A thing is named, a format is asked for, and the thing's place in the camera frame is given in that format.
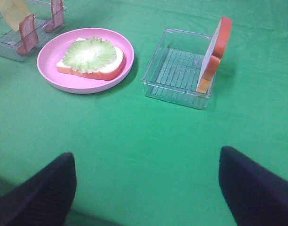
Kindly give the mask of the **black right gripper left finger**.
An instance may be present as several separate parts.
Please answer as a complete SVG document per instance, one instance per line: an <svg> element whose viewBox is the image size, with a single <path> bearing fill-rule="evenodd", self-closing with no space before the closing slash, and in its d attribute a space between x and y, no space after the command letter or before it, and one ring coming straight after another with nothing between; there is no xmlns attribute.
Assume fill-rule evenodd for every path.
<svg viewBox="0 0 288 226"><path fill-rule="evenodd" d="M0 226L62 226L77 187L72 153L63 153L5 195Z"/></svg>

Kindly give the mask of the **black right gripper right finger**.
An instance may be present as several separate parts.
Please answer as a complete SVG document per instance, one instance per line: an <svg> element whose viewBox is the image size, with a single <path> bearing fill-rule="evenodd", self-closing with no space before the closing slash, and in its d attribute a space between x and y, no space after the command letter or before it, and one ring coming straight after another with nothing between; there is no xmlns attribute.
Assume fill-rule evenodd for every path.
<svg viewBox="0 0 288 226"><path fill-rule="evenodd" d="M288 181L230 146L220 152L219 185L239 226L288 226Z"/></svg>

